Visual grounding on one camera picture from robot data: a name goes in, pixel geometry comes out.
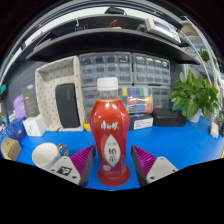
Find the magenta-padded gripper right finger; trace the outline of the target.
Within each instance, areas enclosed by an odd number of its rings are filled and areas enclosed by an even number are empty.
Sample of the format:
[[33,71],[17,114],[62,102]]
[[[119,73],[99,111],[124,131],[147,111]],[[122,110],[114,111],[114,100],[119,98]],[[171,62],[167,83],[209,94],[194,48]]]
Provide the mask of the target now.
[[131,155],[141,187],[178,171],[164,156],[155,157],[138,146],[131,146]]

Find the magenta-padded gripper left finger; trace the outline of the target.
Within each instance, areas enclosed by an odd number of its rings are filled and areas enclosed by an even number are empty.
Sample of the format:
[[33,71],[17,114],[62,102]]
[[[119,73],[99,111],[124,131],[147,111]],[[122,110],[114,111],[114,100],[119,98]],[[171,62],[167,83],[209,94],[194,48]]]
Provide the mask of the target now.
[[81,187],[88,183],[96,147],[89,146],[71,157],[61,157],[49,172]]

